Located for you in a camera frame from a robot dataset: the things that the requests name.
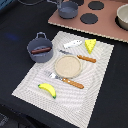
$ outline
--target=black countertop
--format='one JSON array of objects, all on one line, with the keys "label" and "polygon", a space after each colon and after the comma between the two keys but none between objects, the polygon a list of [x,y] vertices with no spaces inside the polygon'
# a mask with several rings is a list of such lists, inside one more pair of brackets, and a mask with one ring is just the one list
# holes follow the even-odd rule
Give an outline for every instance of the black countertop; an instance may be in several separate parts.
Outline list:
[{"label": "black countertop", "polygon": [[51,128],[76,128],[11,95],[35,63],[26,48],[36,33],[44,32],[52,40],[59,31],[64,31],[114,45],[88,128],[127,128],[128,44],[50,25],[48,19],[55,10],[56,5],[47,2],[35,6],[16,3],[0,13],[0,104]]}]

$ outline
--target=yellow banana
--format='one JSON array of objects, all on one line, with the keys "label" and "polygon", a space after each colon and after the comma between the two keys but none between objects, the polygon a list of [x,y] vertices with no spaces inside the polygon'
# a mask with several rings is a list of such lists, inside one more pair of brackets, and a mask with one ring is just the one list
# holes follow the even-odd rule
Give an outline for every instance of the yellow banana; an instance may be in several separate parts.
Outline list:
[{"label": "yellow banana", "polygon": [[39,84],[38,87],[48,91],[54,99],[56,98],[56,92],[55,92],[55,89],[52,85],[47,84],[47,83],[43,83],[43,84]]}]

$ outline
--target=wooden plate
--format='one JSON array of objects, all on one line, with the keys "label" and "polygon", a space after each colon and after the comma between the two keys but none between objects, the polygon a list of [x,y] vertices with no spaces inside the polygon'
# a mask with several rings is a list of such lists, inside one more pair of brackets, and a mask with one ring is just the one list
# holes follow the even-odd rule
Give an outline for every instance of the wooden plate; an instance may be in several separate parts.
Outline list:
[{"label": "wooden plate", "polygon": [[73,55],[62,56],[55,63],[55,71],[60,77],[73,78],[78,76],[81,70],[80,60]]}]

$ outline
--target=knife handle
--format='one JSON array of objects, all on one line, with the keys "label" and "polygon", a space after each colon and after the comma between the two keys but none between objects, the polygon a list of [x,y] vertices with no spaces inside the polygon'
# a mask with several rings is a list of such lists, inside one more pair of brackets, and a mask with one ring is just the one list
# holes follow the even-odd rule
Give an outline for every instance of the knife handle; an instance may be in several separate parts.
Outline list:
[{"label": "knife handle", "polygon": [[80,88],[80,89],[84,88],[84,86],[82,84],[79,84],[77,82],[71,81],[71,80],[69,80],[67,78],[63,78],[62,81],[65,82],[65,83],[68,83],[70,85],[73,85],[73,86],[75,86],[77,88]]},{"label": "knife handle", "polygon": [[86,56],[77,55],[77,57],[78,57],[79,59],[86,60],[86,61],[90,61],[90,62],[93,62],[93,63],[96,62],[96,59],[89,58],[89,57],[86,57]]}]

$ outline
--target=white placemat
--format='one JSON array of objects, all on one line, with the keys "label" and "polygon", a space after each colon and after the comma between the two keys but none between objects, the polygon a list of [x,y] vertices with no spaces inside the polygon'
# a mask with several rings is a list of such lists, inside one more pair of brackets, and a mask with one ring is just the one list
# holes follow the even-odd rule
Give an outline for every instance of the white placemat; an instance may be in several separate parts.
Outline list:
[{"label": "white placemat", "polygon": [[[81,40],[83,43],[78,47],[64,49],[63,44],[72,40]],[[44,64],[35,63],[12,95],[79,128],[87,128],[114,46],[97,41],[92,53],[89,54],[84,45],[85,40],[87,38],[62,31],[58,32],[52,41],[54,49],[52,59]],[[58,49],[97,60],[96,63],[80,60],[83,70],[78,77],[72,80],[83,84],[84,89],[78,89],[45,75],[44,71],[46,70],[55,73],[55,61],[64,55]],[[54,86],[56,99],[53,99],[47,91],[38,88],[41,83],[49,83]]]}]

